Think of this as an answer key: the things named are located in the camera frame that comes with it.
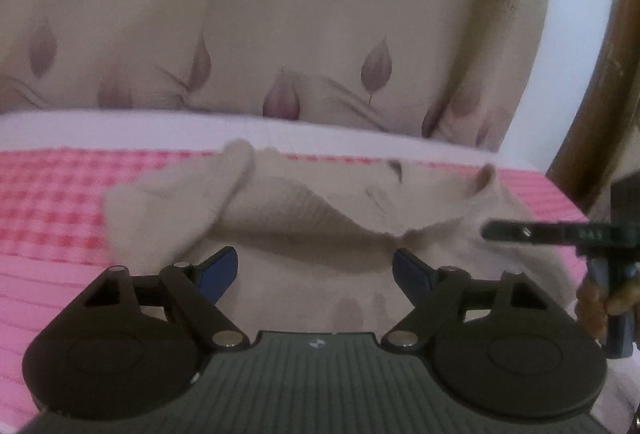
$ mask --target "checkered pattern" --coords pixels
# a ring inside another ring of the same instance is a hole
[[[186,151],[42,149],[0,153],[0,424],[19,427],[36,409],[22,381],[27,345],[104,267],[105,190],[190,156]],[[375,158],[287,155],[303,161],[372,163]],[[429,164],[462,175],[478,167]],[[583,220],[537,172],[500,171],[540,220]],[[577,280],[586,268],[562,252]]]

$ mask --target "red checkered cloth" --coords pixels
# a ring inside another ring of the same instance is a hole
[[[27,345],[105,267],[102,198],[116,183],[190,156],[188,151],[41,149],[0,153],[0,423],[20,427],[36,413],[22,381]],[[287,155],[302,161],[372,163],[374,158]],[[463,175],[478,167],[429,164]],[[581,221],[582,213],[538,172],[500,178],[540,220]],[[584,262],[563,258],[577,281]]]

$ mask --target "crumpled beige fabric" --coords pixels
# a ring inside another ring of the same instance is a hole
[[[234,246],[239,276],[218,306],[250,337],[260,329],[383,334],[411,310],[392,277],[398,247],[477,278],[523,271],[567,306],[575,287],[553,249],[479,236],[488,218],[530,217],[492,166],[465,179],[400,161],[292,161],[242,141],[106,198],[111,253],[134,273]]]

